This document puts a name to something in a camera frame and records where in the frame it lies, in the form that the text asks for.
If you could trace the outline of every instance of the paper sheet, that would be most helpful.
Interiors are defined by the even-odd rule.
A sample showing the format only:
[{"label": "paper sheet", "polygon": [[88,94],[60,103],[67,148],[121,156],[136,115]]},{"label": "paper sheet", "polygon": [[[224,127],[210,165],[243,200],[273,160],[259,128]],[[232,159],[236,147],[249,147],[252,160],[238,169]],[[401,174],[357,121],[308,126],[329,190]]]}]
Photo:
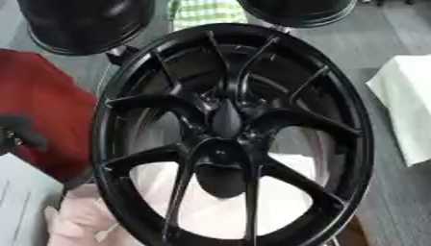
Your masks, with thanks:
[{"label": "paper sheet", "polygon": [[43,210],[56,207],[63,185],[12,154],[0,157],[0,245],[45,246]]}]

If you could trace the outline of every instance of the red cloth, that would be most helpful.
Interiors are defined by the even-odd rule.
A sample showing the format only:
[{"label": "red cloth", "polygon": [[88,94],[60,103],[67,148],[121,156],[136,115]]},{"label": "red cloth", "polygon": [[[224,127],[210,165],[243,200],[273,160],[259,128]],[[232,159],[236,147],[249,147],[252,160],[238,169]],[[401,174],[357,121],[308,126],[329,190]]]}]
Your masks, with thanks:
[{"label": "red cloth", "polygon": [[38,54],[0,49],[0,113],[27,115],[48,139],[47,151],[21,157],[59,181],[89,164],[89,124],[95,97]]}]

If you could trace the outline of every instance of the white rag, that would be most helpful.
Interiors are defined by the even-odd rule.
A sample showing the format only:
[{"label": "white rag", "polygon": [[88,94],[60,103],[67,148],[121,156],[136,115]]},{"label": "white rag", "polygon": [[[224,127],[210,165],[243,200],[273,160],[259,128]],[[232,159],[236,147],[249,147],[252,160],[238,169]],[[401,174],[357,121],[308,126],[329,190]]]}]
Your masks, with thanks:
[{"label": "white rag", "polygon": [[396,56],[367,85],[388,108],[407,165],[431,160],[431,55]]}]

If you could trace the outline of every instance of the wheel rim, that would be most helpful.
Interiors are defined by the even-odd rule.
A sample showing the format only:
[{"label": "wheel rim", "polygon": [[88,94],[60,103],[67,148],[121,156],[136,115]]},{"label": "wheel rim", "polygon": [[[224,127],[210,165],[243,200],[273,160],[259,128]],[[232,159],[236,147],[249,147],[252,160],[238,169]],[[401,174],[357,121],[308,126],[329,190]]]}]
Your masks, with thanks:
[{"label": "wheel rim", "polygon": [[[220,76],[209,86],[182,84],[184,79],[169,71],[170,62],[196,47],[216,61]],[[237,62],[229,58],[231,53],[244,53],[247,59]],[[307,80],[285,90],[271,88],[268,94],[253,90],[250,76],[256,73],[255,66],[261,61],[274,65],[285,57],[306,67]],[[165,93],[138,95],[138,88],[147,86],[146,80],[154,72],[165,76]],[[319,105],[316,90],[334,102],[339,121],[321,114],[327,105]],[[124,115],[136,108],[175,114],[182,141],[126,155],[121,143]],[[154,114],[147,111],[146,118],[156,117]],[[276,134],[291,126],[324,131],[336,139],[338,152],[344,156],[342,171],[326,187],[268,156]],[[140,198],[129,172],[140,164],[167,160],[179,163],[179,175],[163,218]],[[372,169],[372,133],[353,86],[319,51],[270,29],[216,24],[171,34],[123,65],[96,109],[92,162],[108,207],[121,225],[147,245],[318,245],[343,227],[365,193]],[[245,192],[247,222],[242,239],[209,238],[178,227],[178,208],[187,183],[200,167],[206,171],[197,174],[198,180],[207,192],[221,198]],[[212,168],[221,172],[230,188],[214,185],[209,178],[215,174]],[[313,198],[313,205],[284,228],[257,235],[256,190],[263,175],[304,190]]]}]

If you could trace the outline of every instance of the concrete floor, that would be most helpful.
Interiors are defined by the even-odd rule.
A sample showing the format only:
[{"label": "concrete floor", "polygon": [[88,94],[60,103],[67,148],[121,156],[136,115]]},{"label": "concrete floor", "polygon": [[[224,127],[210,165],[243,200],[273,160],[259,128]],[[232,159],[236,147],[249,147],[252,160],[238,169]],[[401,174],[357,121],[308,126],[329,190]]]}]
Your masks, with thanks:
[{"label": "concrete floor", "polygon": [[[166,1],[157,1],[156,16],[133,45],[141,47],[167,33]],[[385,110],[365,87],[391,57],[431,53],[431,2],[402,2],[387,1],[383,8],[360,4],[341,22],[293,32],[338,64],[368,107],[375,132],[375,173],[358,214],[372,246],[425,246],[431,241],[431,162],[405,166]],[[36,47],[15,0],[0,0],[0,30],[0,47],[42,54],[85,90],[96,93],[116,70],[104,55],[67,58]]]}]

